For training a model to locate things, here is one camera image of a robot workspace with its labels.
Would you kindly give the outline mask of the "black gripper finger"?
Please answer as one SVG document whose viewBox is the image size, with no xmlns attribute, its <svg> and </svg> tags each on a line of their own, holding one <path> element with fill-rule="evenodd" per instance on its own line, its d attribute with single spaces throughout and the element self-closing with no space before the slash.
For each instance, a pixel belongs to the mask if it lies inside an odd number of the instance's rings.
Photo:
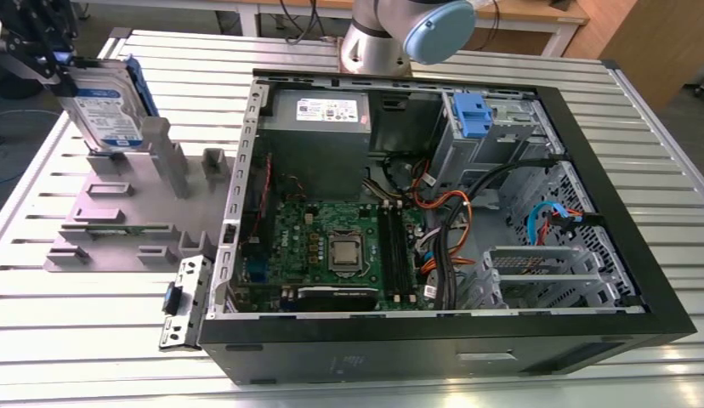
<svg viewBox="0 0 704 408">
<path fill-rule="evenodd" d="M 10 34 L 4 42 L 14 73 L 36 80 L 58 97 L 75 97 L 78 86 L 67 70 L 75 51 L 72 42 L 47 38 L 28 41 L 16 34 Z"/>
</svg>

